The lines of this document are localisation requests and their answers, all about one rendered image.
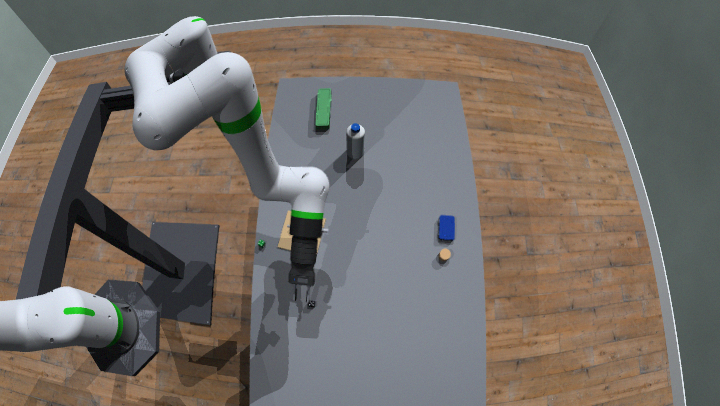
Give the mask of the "tan cylinder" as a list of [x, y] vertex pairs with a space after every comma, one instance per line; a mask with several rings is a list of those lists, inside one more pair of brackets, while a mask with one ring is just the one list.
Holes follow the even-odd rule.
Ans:
[[438, 255], [439, 259], [441, 261], [447, 261], [451, 256], [451, 253], [448, 249], [442, 249]]

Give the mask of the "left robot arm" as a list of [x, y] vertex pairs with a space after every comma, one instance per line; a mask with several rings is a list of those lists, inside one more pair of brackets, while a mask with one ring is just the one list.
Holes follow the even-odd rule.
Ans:
[[250, 65], [238, 54], [217, 54], [204, 19], [177, 22], [132, 52], [124, 71], [134, 94], [133, 131], [144, 147], [167, 149], [212, 116], [257, 198], [291, 203], [294, 217], [323, 219], [327, 176], [274, 160]]

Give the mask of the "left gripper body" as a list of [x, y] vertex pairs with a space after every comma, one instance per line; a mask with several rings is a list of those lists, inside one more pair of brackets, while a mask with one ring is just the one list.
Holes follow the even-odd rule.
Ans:
[[307, 219], [291, 216], [289, 234], [291, 243], [291, 270], [289, 283], [314, 286], [314, 265], [316, 263], [318, 239], [328, 229], [323, 228], [323, 219]]

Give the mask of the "tan flat mat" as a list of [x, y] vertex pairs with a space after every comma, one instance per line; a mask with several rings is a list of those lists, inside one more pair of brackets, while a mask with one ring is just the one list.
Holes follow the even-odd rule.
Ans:
[[[288, 224], [290, 225], [290, 219], [291, 219], [291, 211], [288, 210], [287, 216], [286, 216], [286, 219], [285, 219], [285, 222], [284, 222], [284, 226], [283, 226], [283, 229], [282, 229], [282, 233], [281, 233], [281, 236], [280, 236], [280, 240], [279, 240], [279, 243], [278, 243], [278, 248], [282, 248], [282, 249], [286, 249], [286, 250], [290, 250], [290, 251], [291, 251], [292, 235], [289, 234], [290, 228], [287, 227]], [[325, 221], [326, 221], [326, 219], [323, 218], [323, 224], [322, 224], [322, 225], [323, 225], [323, 228], [324, 228], [324, 225], [325, 225]], [[321, 240], [321, 237], [320, 237], [320, 239], [318, 239], [317, 252], [318, 252], [320, 240]]]

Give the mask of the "grey bottle with blue cap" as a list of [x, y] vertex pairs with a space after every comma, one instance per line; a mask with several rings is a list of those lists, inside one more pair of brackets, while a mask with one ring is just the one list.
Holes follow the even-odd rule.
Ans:
[[364, 154], [365, 130], [359, 124], [352, 124], [346, 130], [347, 155], [352, 159], [359, 159]]

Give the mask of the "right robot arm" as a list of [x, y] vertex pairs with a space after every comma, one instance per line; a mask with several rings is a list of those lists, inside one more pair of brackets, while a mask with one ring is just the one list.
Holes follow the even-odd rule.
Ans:
[[135, 345], [138, 335], [139, 320], [130, 304], [72, 287], [0, 301], [0, 351], [84, 346], [120, 354]]

